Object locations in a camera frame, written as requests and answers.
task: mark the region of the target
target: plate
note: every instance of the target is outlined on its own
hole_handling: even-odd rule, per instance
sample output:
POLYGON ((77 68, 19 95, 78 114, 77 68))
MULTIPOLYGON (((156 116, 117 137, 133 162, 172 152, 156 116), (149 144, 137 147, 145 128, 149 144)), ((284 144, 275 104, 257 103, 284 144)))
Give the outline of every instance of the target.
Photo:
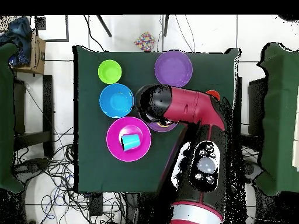
POLYGON ((177 123, 173 123, 167 127, 162 127, 160 125, 158 125, 155 122, 149 123, 147 124, 152 130, 157 131, 157 132, 167 132, 167 131, 171 131, 172 129, 174 129, 177 125, 177 123))
POLYGON ((193 68, 188 56, 181 51, 168 51, 155 63, 155 75, 161 84, 183 87, 190 81, 193 68))
POLYGON ((116 120, 108 129, 106 136, 107 147, 110 153, 123 162, 133 162, 142 158, 150 149, 151 132, 147 125, 135 117, 123 117, 116 120), (122 135, 138 134, 140 146, 127 151, 121 145, 122 135))

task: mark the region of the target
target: table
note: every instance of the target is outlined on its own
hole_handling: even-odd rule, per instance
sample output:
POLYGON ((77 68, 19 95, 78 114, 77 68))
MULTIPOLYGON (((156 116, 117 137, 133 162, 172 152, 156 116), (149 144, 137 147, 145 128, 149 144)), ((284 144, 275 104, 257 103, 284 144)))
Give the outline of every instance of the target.
MULTIPOLYGON (((74 133, 78 133, 79 176, 75 181, 78 191, 155 192, 169 154, 184 125, 178 124, 172 131, 164 133, 151 130, 151 147, 143 158, 130 163, 117 160, 106 145, 107 130, 116 119, 106 116, 99 107, 99 95, 107 85, 100 81, 98 67, 104 60, 117 61, 123 71, 118 83, 128 86, 136 94, 143 85, 159 83, 155 77, 154 65, 161 53, 92 52, 80 46, 73 47, 73 52, 75 111, 78 108, 78 123, 76 118, 74 120, 74 133)), ((192 62, 193 75, 184 88, 202 92, 216 90, 221 98, 226 97, 232 105, 234 62, 239 56, 239 49, 229 49, 225 54, 186 55, 192 62)), ((128 116, 138 117, 137 110, 133 109, 128 116)))

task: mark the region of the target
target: colorful object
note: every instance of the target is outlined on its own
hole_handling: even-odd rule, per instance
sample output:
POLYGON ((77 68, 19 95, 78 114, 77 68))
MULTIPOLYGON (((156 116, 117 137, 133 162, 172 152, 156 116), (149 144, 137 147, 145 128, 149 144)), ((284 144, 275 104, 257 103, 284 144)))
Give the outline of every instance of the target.
POLYGON ((181 51, 168 51, 155 63, 155 75, 161 84, 183 87, 190 81, 193 68, 189 57, 181 51))
POLYGON ((121 77, 121 67, 114 60, 105 60, 99 66, 98 75, 104 83, 116 83, 121 77))
POLYGON ((214 96, 218 101, 220 101, 220 94, 215 90, 206 91, 208 95, 214 96))
POLYGON ((155 46, 155 38, 146 31, 135 41, 135 45, 143 51, 151 51, 155 46))
POLYGON ((123 135, 121 137, 121 145, 123 146, 124 151, 137 148, 140 145, 140 138, 138 134, 123 135))
POLYGON ((108 129, 106 137, 110 153, 123 162, 133 162, 142 158, 151 146, 151 132, 142 120, 135 117, 124 117, 116 120, 108 129), (138 135, 140 145, 134 149, 123 150, 121 137, 138 135))
POLYGON ((163 125, 159 125, 156 122, 152 122, 152 123, 147 123, 147 125, 154 131, 157 132, 168 132, 171 131, 172 129, 174 129, 177 125, 177 123, 173 123, 167 127, 164 127, 163 125))
POLYGON ((100 108, 111 118, 126 116, 134 106, 131 90, 119 83, 109 85, 100 94, 100 108))

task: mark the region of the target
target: cup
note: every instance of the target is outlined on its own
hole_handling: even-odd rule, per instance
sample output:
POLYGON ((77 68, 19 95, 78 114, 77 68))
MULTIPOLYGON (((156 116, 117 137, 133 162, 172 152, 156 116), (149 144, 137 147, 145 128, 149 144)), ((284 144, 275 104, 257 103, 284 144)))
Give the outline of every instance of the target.
POLYGON ((124 151, 134 149, 140 145, 140 138, 138 134, 123 135, 121 137, 121 145, 124 151))

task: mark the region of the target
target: cardboard box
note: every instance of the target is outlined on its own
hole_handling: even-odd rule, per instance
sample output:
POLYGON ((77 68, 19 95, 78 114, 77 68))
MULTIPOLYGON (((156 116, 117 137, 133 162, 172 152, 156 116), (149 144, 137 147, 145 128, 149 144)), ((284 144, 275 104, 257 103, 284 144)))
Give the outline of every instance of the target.
POLYGON ((28 65, 13 67, 16 72, 44 74, 46 42, 36 36, 36 31, 32 32, 31 38, 31 61, 28 65))

